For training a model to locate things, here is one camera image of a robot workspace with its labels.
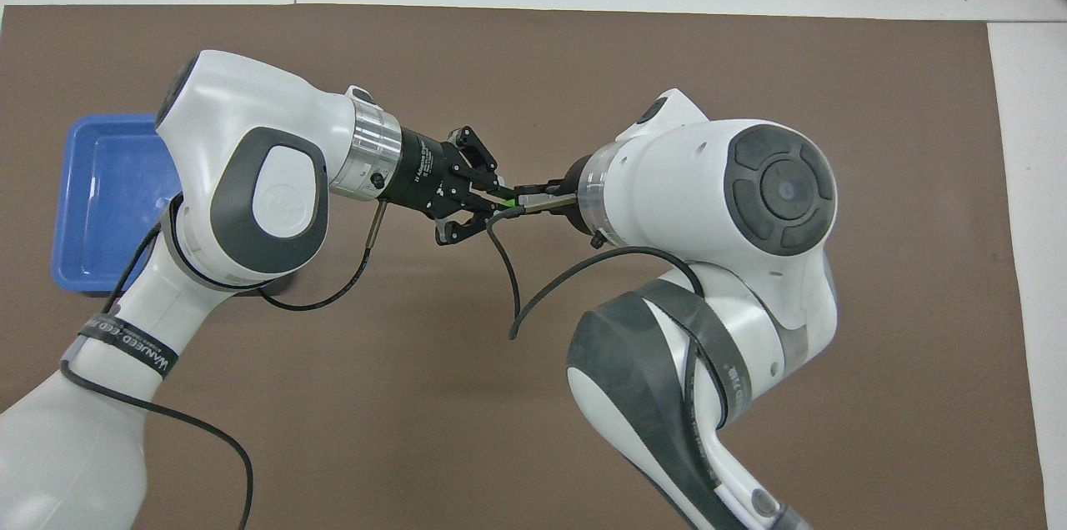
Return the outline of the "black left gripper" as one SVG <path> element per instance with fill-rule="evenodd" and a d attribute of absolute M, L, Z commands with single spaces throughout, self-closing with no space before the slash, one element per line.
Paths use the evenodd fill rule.
<path fill-rule="evenodd" d="M 497 195 L 501 187 L 496 168 L 496 159 L 468 125 L 449 133 L 446 149 L 437 140 L 401 128 L 398 162 L 378 196 L 433 219 L 437 245 L 453 245 L 483 232 L 488 220 L 501 211 L 501 204 L 457 200 L 447 174 L 468 182 L 474 191 Z M 448 219 L 460 211 L 469 213 L 466 222 Z"/>

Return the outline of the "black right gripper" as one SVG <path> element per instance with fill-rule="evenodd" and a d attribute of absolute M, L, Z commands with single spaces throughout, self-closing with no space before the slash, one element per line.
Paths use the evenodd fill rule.
<path fill-rule="evenodd" d="M 598 230 L 594 227 L 590 227 L 590 223 L 586 219 L 587 214 L 584 213 L 583 204 L 590 199 L 590 181 L 587 179 L 589 173 L 587 173 L 587 166 L 589 165 L 591 155 L 586 155 L 573 162 L 573 164 L 568 168 L 564 174 L 563 179 L 550 179 L 544 183 L 534 183 L 534 184 L 517 184 L 513 189 L 515 197 L 538 195 L 538 193 L 546 193 L 550 196 L 575 196 L 575 203 L 572 204 L 554 204 L 550 206 L 537 206 L 531 208 L 532 214 L 550 214 L 554 216 L 567 218 L 568 222 L 571 223 L 576 230 L 579 232 L 595 232 Z"/>

